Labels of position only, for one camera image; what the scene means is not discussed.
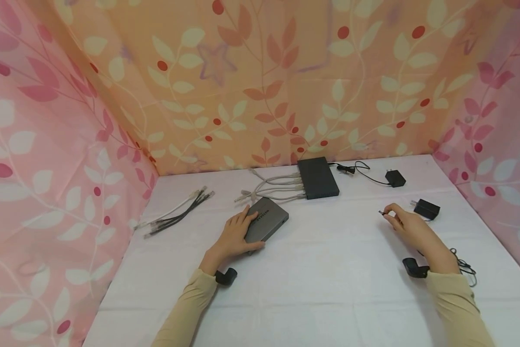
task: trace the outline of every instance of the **white table surface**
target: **white table surface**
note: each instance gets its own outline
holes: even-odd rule
[[[431,227],[478,271],[476,301],[497,346],[520,347],[520,267],[432,157],[366,162],[373,178],[398,169],[406,185],[380,186],[332,168],[338,197],[283,203],[289,221],[265,249],[231,263],[238,277],[218,289],[194,347],[445,346],[424,282],[401,263],[416,252],[378,214],[420,198],[441,206]],[[297,168],[258,171],[268,177]],[[224,222],[242,209],[233,200],[259,181],[246,170],[161,177],[143,220],[204,185],[216,195],[155,237],[135,233],[84,347],[149,346]]]

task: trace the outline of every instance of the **fabric backdrop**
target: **fabric backdrop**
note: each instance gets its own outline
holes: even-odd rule
[[[134,148],[50,30],[0,0],[0,347],[82,344],[157,178],[117,159]]]
[[[84,52],[161,174],[429,153],[512,11],[501,0],[31,6],[61,18],[55,35]]]
[[[434,157],[520,264],[520,1]]]

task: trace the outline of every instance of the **orange floral wall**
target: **orange floral wall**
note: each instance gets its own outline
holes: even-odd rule
[[[429,153],[501,0],[48,0],[161,174]],[[118,157],[137,156],[130,148]]]

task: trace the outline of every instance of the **long sleeve shirt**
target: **long sleeve shirt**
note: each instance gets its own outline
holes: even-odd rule
[[[429,272],[426,283],[450,347],[495,346],[463,275]],[[189,347],[198,320],[216,287],[215,277],[197,269],[151,347]]]

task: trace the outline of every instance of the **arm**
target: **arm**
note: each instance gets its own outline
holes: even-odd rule
[[[420,216],[396,204],[384,209],[384,218],[409,245],[421,251],[430,267],[426,284],[441,319],[449,346],[494,347],[480,317],[474,293],[461,275],[457,258]]]
[[[426,284],[445,328],[449,346],[495,346],[463,275],[429,272]]]
[[[158,331],[151,347],[187,347],[202,311],[216,291],[216,278],[197,269]]]
[[[198,269],[173,306],[151,347],[189,347],[198,320],[216,292],[218,267],[226,259],[264,247],[264,242],[246,243],[250,222],[258,213],[247,216],[249,206],[227,220],[219,240],[206,251]]]

